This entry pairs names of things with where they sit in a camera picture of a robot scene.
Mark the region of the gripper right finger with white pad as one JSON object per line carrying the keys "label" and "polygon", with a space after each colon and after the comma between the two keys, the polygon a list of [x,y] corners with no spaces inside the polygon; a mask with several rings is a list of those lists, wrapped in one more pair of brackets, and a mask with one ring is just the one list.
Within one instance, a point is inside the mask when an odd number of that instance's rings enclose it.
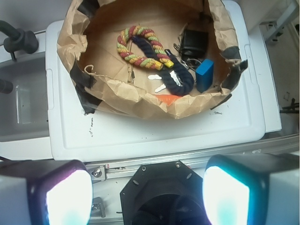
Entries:
{"label": "gripper right finger with white pad", "polygon": [[213,225],[298,225],[300,157],[214,155],[203,175],[202,196]]}

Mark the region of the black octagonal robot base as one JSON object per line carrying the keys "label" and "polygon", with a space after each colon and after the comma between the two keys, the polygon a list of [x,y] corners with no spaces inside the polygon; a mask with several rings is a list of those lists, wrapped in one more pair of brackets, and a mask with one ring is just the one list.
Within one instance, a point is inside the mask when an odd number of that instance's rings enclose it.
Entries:
{"label": "black octagonal robot base", "polygon": [[203,179],[181,161],[141,165],[120,192],[126,225],[208,225]]}

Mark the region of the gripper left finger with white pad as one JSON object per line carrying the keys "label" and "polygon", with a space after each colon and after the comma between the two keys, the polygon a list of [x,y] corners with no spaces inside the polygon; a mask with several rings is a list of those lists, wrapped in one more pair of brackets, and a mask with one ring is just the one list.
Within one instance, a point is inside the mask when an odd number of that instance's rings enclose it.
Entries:
{"label": "gripper left finger with white pad", "polygon": [[2,225],[86,225],[92,199],[91,176],[79,160],[0,163]]}

